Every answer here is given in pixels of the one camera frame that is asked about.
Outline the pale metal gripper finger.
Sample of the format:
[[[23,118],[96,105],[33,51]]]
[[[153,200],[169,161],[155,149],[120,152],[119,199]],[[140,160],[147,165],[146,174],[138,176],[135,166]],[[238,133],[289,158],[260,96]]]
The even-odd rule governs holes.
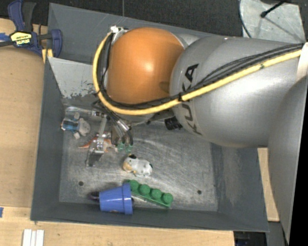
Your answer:
[[[100,160],[101,156],[104,155],[105,150],[104,150],[104,140],[105,138],[103,137],[103,135],[99,135],[97,140],[96,140],[96,146],[95,146],[95,151],[94,151],[94,161],[93,161],[93,165],[97,164],[98,161]]]
[[[88,167],[92,167],[95,162],[95,143],[93,141],[90,142],[90,146],[88,147],[87,155],[86,155],[86,160],[85,160],[85,165]]]

